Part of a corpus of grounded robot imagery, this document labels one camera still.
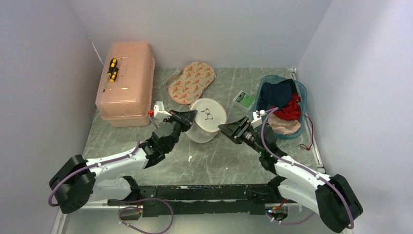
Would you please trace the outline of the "white mesh laundry bag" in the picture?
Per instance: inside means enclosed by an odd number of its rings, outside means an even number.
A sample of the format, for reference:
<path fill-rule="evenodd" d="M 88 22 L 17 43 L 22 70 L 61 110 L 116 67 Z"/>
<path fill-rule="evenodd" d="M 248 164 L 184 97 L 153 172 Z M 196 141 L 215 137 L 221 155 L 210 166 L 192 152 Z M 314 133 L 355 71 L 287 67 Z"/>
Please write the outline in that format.
<path fill-rule="evenodd" d="M 227 121 L 225 108 L 213 99 L 200 98 L 190 105 L 190 110 L 196 110 L 197 114 L 186 134 L 197 143 L 211 141 L 220 131 L 218 126 Z"/>

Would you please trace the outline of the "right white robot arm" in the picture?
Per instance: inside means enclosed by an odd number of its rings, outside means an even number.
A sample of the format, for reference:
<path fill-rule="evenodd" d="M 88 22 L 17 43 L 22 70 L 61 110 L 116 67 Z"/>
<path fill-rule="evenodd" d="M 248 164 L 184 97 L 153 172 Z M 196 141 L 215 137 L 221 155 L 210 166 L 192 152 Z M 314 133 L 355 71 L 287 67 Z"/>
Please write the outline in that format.
<path fill-rule="evenodd" d="M 344 176 L 323 174 L 297 162 L 277 146 L 270 127 L 260 133 L 244 117 L 218 128 L 235 144 L 245 143 L 259 153 L 261 166 L 275 175 L 268 183 L 272 201 L 292 200 L 312 210 L 336 233 L 352 227 L 363 214 L 363 207 Z"/>

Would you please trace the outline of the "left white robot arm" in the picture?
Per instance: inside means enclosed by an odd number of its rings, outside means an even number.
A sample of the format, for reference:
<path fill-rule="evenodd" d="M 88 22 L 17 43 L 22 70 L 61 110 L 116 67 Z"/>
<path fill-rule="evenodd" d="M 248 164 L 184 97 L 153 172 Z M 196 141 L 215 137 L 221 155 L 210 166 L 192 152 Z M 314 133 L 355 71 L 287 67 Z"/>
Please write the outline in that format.
<path fill-rule="evenodd" d="M 130 150 L 101 158 L 71 157 L 49 181 L 48 204 L 59 207 L 64 214 L 79 210 L 85 204 L 99 200 L 115 200 L 120 204 L 136 204 L 141 189 L 129 171 L 152 167 L 166 158 L 188 131 L 197 110 L 169 111 L 169 116 L 152 132 L 151 137 L 137 142 Z"/>

